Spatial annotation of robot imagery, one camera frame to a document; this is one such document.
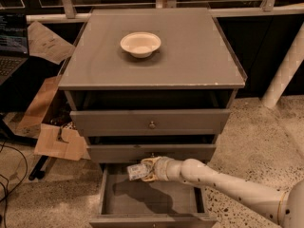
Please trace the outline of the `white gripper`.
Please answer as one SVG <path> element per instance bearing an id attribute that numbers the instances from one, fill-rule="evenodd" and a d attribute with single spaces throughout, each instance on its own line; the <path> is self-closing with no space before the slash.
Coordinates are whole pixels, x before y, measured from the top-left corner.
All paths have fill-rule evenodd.
<path id="1" fill-rule="evenodd" d="M 147 176 L 142 178 L 144 182 L 152 182 L 152 181 L 168 181 L 169 178 L 167 176 L 167 167 L 169 163 L 172 161 L 171 158 L 168 157 L 152 157 L 142 159 L 141 163 L 146 165 L 154 165 L 154 175 Z"/>

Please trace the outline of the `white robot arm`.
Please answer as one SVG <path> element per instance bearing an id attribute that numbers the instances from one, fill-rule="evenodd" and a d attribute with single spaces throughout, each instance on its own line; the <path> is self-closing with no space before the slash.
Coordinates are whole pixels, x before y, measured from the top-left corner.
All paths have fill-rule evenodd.
<path id="1" fill-rule="evenodd" d="M 144 181 L 179 181 L 195 187 L 209 186 L 238 201 L 282 228 L 304 228 L 304 180 L 290 191 L 240 179 L 213 170 L 205 163 L 168 157 L 141 160 Z"/>

